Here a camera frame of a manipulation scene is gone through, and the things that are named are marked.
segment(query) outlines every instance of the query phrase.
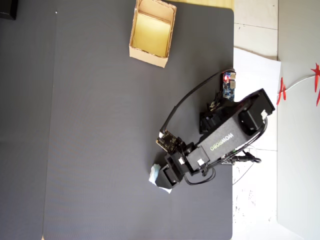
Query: gray mat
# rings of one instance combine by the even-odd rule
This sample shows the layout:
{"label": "gray mat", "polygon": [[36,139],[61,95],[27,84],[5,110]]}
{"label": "gray mat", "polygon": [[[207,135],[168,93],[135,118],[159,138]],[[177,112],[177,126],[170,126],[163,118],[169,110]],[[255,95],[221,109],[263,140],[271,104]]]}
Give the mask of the gray mat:
{"label": "gray mat", "polygon": [[0,239],[43,232],[56,7],[20,0],[0,18]]}
{"label": "gray mat", "polygon": [[[135,1],[69,0],[58,7],[44,237],[215,239],[232,236],[232,168],[171,194],[148,182],[159,129],[197,83],[233,65],[233,12],[178,4],[165,69],[129,57]],[[216,79],[168,129],[199,138]]]}

